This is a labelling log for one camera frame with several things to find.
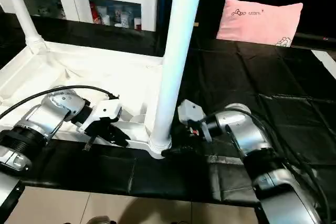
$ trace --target pink pillow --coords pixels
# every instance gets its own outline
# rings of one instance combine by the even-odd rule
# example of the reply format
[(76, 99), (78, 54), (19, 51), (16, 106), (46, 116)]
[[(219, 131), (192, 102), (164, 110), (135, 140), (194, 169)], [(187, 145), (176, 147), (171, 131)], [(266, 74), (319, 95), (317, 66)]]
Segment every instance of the pink pillow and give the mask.
[(271, 6), (226, 0), (217, 39), (289, 47), (303, 4)]

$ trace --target tile floor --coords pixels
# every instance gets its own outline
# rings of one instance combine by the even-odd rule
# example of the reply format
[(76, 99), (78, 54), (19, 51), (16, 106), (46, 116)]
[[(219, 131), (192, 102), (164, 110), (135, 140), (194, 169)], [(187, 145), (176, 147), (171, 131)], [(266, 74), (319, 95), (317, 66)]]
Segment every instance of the tile floor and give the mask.
[(6, 224), (255, 224), (252, 208), (26, 187)]

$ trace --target red component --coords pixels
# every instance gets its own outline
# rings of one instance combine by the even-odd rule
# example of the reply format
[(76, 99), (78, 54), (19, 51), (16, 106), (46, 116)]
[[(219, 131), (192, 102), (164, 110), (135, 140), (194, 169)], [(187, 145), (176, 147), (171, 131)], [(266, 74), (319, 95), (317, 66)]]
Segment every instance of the red component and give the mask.
[(101, 18), (96, 10), (96, 5), (93, 2), (90, 2), (91, 14), (94, 24), (101, 24)]
[(137, 27), (136, 27), (136, 30), (137, 31), (141, 31), (141, 24), (140, 25), (136, 25)]

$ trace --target bottle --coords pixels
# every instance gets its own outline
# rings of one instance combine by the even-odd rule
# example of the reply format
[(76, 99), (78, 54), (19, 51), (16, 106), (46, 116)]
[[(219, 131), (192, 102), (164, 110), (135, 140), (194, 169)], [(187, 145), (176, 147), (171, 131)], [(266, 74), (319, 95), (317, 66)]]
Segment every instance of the bottle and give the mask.
[(141, 31), (141, 18), (134, 18), (134, 29)]
[(96, 10), (96, 5), (93, 2), (90, 2), (91, 14), (94, 24), (101, 24), (101, 18)]
[(125, 12), (128, 12), (128, 24), (129, 27), (133, 26), (133, 22), (134, 22), (134, 15), (133, 15), (133, 7), (130, 5), (126, 5), (125, 6)]
[(122, 12), (122, 5), (116, 4), (114, 5), (114, 21), (120, 23), (121, 20), (121, 12)]
[(124, 28), (129, 28), (130, 27), (129, 13), (128, 12), (121, 12), (120, 19), (121, 19), (122, 27), (124, 27)]
[(107, 15), (107, 6), (99, 6), (99, 5), (97, 5), (96, 8), (97, 8), (98, 14), (101, 17)]
[(111, 25), (110, 16), (109, 15), (103, 16), (101, 20), (102, 20), (103, 25), (107, 25), (107, 26)]

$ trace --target black cable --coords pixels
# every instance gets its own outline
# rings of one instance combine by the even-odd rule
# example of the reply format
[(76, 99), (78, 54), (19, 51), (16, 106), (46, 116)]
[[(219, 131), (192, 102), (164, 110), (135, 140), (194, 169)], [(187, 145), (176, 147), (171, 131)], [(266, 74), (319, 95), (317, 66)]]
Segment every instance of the black cable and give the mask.
[[(318, 181), (315, 178), (315, 175), (312, 171), (312, 169), (308, 166), (308, 164), (306, 164), (302, 158), (291, 148), (291, 146), (287, 143), (286, 140), (284, 140), (282, 138), (282, 136), (280, 134), (277, 134), (277, 132), (274, 130), (274, 128), (271, 126), (271, 124), (263, 119), (261, 120), (259, 117), (245, 111), (245, 110), (241, 110), (241, 109), (237, 109), (237, 108), (224, 108), (221, 109), (219, 111), (216, 111), (206, 117), (204, 117), (203, 119), (200, 120), (200, 122), (204, 122), (207, 119), (209, 119), (211, 116), (216, 115), (219, 112), (223, 112), (223, 111), (237, 111), (240, 112), (244, 115), (249, 116), (257, 125), (257, 127), (259, 127), (259, 129), (265, 134), (265, 136), (268, 136), (271, 144), (274, 145), (274, 149), (278, 152), (279, 150), (281, 150), (282, 155), (285, 159), (285, 162), (287, 161), (288, 163), (292, 163), (293, 165), (295, 165), (296, 167), (298, 167), (299, 169), (302, 169), (305, 173), (307, 173), (307, 175), (309, 176), (309, 178), (311, 179), (312, 183), (314, 184), (314, 187), (316, 188), (316, 190), (318, 191), (318, 193), (320, 194), (321, 199), (319, 199), (319, 201), (322, 201), (324, 205), (324, 210), (326, 212), (327, 215), (327, 221), (326, 224), (331, 224), (331, 214), (330, 214), (330, 206), (328, 203), (328, 199), (322, 189), (322, 187), (320, 186), (320, 184), (318, 183)], [(293, 162), (289, 159), (289, 157), (286, 155), (285, 150), (288, 150), (292, 156), (298, 161)]]
[(52, 92), (57, 92), (57, 91), (61, 91), (61, 90), (66, 90), (66, 89), (93, 89), (93, 90), (97, 90), (97, 91), (100, 91), (100, 92), (103, 92), (105, 94), (107, 94), (109, 96), (109, 99), (117, 99), (117, 97), (115, 97), (112, 93), (110, 93), (109, 91), (106, 91), (104, 89), (100, 89), (100, 88), (97, 88), (97, 87), (93, 87), (93, 86), (84, 86), (84, 85), (73, 85), (73, 86), (63, 86), (63, 87), (58, 87), (58, 88), (53, 88), (53, 89), (49, 89), (49, 90), (46, 90), (46, 91), (43, 91), (43, 92), (40, 92), (40, 93), (37, 93), (37, 94), (34, 94), (34, 95), (31, 95), (29, 97), (27, 97), (26, 99), (23, 99), (22, 101), (14, 104), (13, 106), (11, 106), (9, 109), (7, 109), (6, 111), (4, 111), (3, 113), (0, 114), (0, 120), (5, 116), (7, 115), (8, 113), (12, 112), (13, 110), (15, 110), (17, 107), (21, 106), (22, 104), (34, 99), (34, 98), (37, 98), (37, 97), (40, 97), (41, 95), (46, 95), (46, 94), (49, 94), (49, 93), (52, 93)]
[(300, 174), (297, 170), (293, 168), (293, 165), (288, 162), (283, 162), (283, 164), (286, 166), (286, 168), (294, 175), (296, 180), (298, 180), (299, 184), (304, 184), (305, 188), (310, 191), (310, 193), (313, 195), (315, 199), (317, 199), (317, 202), (320, 204), (323, 199), (321, 199), (320, 193), (306, 180), (302, 174)]

